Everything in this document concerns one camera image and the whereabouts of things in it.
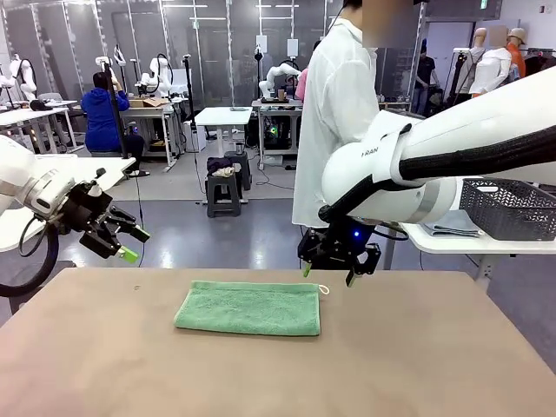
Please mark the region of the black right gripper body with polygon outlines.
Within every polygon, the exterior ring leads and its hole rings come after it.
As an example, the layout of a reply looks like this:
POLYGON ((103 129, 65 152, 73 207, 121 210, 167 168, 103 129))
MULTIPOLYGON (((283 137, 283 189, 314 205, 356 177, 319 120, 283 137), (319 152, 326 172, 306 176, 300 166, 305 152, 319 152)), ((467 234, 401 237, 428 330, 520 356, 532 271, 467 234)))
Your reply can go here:
POLYGON ((311 228, 316 246, 308 258, 315 269, 350 269, 352 258, 365 251, 374 226, 338 221, 328 228, 311 228))

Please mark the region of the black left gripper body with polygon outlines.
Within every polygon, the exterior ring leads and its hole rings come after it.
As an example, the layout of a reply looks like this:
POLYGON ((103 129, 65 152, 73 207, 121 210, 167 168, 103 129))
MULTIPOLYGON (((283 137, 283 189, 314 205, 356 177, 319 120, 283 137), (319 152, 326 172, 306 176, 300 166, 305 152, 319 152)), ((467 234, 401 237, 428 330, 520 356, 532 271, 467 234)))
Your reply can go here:
POLYGON ((63 223, 81 232, 104 215, 112 202, 97 182, 80 182, 67 195, 63 204, 63 223))

